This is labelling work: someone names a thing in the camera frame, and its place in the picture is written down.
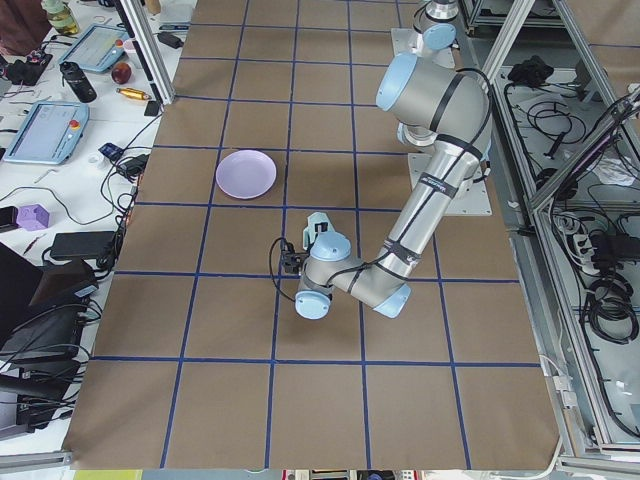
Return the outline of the light blue faceted cup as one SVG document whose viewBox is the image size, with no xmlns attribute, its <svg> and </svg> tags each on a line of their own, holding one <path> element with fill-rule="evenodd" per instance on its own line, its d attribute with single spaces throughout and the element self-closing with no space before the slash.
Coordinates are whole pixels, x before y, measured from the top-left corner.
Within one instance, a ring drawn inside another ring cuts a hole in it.
<svg viewBox="0 0 640 480">
<path fill-rule="evenodd" d="M 305 251 L 309 251 L 314 245 L 319 234 L 327 231 L 334 231 L 334 227 L 323 212 L 313 212 L 307 217 L 307 226 L 302 232 L 302 245 Z"/>
</svg>

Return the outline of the lilac round plate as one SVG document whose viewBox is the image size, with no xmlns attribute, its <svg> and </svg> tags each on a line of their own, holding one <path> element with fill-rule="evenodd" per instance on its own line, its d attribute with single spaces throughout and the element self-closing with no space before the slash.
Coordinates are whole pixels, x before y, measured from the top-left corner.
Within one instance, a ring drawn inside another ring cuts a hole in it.
<svg viewBox="0 0 640 480">
<path fill-rule="evenodd" d="M 216 184 L 228 196 L 248 200 L 262 196 L 274 185 L 275 162 L 257 150 L 239 150 L 221 160 Z"/>
</svg>

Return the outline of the pink small cup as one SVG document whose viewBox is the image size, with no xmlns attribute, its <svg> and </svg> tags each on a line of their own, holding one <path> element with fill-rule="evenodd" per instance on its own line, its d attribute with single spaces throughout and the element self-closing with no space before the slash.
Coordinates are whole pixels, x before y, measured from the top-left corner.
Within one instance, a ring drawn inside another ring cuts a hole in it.
<svg viewBox="0 0 640 480">
<path fill-rule="evenodd" d="M 129 55 L 129 56 L 131 56 L 131 55 L 136 55 L 136 54 L 137 54 L 137 52 L 136 52 L 136 49 L 135 49 L 135 47 L 134 47 L 134 44 L 133 44 L 133 40 L 132 40 L 132 39 L 127 39 L 127 40 L 123 43 L 123 49 L 124 49 L 124 52 L 125 52 L 127 55 Z"/>
</svg>

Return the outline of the black phone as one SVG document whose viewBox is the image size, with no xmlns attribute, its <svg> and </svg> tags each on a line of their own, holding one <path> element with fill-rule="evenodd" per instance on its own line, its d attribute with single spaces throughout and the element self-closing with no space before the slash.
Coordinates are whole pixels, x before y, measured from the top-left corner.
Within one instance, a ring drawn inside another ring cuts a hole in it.
<svg viewBox="0 0 640 480">
<path fill-rule="evenodd" d="M 160 112 L 160 103 L 157 101 L 148 101 L 144 110 L 146 117 L 155 117 Z"/>
</svg>

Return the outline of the black power brick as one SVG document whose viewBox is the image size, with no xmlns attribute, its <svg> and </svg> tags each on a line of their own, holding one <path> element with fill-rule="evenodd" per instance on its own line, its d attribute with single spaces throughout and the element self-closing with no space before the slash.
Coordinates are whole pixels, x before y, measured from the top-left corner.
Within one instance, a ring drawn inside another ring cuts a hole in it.
<svg viewBox="0 0 640 480">
<path fill-rule="evenodd" d="M 113 231 L 57 233 L 49 255 L 57 261 L 98 259 L 113 246 Z"/>
</svg>

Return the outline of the gold cylinder tool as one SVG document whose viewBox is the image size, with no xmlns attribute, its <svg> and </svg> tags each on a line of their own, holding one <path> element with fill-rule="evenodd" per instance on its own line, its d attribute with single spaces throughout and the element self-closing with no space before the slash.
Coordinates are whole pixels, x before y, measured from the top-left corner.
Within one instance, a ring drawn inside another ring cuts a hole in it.
<svg viewBox="0 0 640 480">
<path fill-rule="evenodd" d="M 150 94 L 133 88 L 117 88 L 116 92 L 125 98 L 136 101 L 149 101 L 152 99 Z"/>
</svg>

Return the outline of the red apple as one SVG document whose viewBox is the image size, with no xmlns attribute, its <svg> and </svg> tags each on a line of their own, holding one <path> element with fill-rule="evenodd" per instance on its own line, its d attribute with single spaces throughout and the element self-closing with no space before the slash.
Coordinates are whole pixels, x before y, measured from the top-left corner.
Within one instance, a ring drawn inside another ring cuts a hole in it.
<svg viewBox="0 0 640 480">
<path fill-rule="evenodd" d="M 132 69 L 126 62 L 116 63 L 111 70 L 111 78 L 118 85 L 128 83 L 132 76 Z"/>
</svg>

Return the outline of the white power strip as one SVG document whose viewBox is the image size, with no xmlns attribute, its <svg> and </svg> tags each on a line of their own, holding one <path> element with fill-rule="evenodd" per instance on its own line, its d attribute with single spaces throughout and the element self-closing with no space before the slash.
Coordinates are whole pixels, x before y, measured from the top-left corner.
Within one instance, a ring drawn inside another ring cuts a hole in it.
<svg viewBox="0 0 640 480">
<path fill-rule="evenodd" d="M 575 254 L 581 262 L 588 262 L 592 259 L 594 248 L 588 234 L 575 233 L 572 236 Z"/>
</svg>

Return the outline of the near blue teach pendant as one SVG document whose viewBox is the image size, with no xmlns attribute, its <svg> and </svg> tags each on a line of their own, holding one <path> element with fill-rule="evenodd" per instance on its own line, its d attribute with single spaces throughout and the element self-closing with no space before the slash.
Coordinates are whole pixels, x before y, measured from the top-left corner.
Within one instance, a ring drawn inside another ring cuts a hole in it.
<svg viewBox="0 0 640 480">
<path fill-rule="evenodd" d="M 36 102 L 2 160 L 9 163 L 59 165 L 73 153 L 90 116 L 83 103 Z"/>
</svg>

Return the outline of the blue teach pendant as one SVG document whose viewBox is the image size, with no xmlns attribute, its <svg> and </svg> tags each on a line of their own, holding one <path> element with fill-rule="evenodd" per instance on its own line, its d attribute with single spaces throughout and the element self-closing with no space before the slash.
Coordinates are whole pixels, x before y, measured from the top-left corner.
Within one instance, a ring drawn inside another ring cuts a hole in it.
<svg viewBox="0 0 640 480">
<path fill-rule="evenodd" d="M 73 153 L 90 116 L 83 103 L 36 102 L 2 160 L 9 163 L 59 165 Z"/>
<path fill-rule="evenodd" d="M 59 64 L 72 62 L 84 71 L 105 72 L 122 57 L 123 44 L 128 39 L 124 28 L 92 24 L 61 56 Z"/>
</svg>

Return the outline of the purple printed block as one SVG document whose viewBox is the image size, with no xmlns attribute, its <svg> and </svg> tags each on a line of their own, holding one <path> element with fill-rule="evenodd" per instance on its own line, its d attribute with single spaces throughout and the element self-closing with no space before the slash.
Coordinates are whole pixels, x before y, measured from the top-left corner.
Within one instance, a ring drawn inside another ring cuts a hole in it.
<svg viewBox="0 0 640 480">
<path fill-rule="evenodd" d="M 25 205 L 18 208 L 16 223 L 26 231 L 47 229 L 49 220 L 49 212 L 40 204 Z"/>
</svg>

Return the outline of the far blue teach pendant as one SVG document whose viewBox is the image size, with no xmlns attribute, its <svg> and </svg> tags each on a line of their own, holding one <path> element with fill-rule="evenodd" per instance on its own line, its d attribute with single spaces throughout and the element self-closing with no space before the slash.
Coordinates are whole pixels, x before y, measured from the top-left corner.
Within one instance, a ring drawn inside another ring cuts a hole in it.
<svg viewBox="0 0 640 480">
<path fill-rule="evenodd" d="M 84 71 L 105 72 L 122 57 L 123 44 L 128 39 L 124 28 L 92 24 L 61 56 L 59 64 L 72 62 Z"/>
</svg>

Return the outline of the black water bottle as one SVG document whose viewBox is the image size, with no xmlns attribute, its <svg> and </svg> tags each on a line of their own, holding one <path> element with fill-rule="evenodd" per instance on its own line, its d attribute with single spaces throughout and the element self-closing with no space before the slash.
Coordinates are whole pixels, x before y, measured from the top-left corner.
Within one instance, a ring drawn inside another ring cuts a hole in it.
<svg viewBox="0 0 640 480">
<path fill-rule="evenodd" d="M 60 64 L 60 72 L 64 82 L 71 88 L 81 103 L 91 103 L 97 99 L 95 89 L 77 63 L 62 62 Z"/>
</svg>

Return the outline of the green glass bottle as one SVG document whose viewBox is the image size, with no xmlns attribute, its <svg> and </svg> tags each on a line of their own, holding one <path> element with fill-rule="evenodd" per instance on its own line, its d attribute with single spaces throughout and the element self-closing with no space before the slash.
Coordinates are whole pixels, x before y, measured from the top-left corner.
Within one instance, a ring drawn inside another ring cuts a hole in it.
<svg viewBox="0 0 640 480">
<path fill-rule="evenodd" d="M 79 25 L 63 0 L 42 0 L 41 7 L 46 12 L 47 20 L 59 34 L 71 36 L 79 33 Z"/>
</svg>

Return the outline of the aluminium frame post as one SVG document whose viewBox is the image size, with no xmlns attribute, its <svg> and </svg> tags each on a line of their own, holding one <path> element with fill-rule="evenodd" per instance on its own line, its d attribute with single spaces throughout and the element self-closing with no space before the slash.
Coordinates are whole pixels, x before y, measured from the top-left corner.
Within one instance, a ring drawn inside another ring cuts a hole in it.
<svg viewBox="0 0 640 480">
<path fill-rule="evenodd" d="M 134 49 L 151 87 L 153 98 L 163 105 L 171 104 L 175 98 L 175 88 L 161 57 L 144 7 L 140 1 L 115 0 L 115 8 L 132 39 Z"/>
</svg>

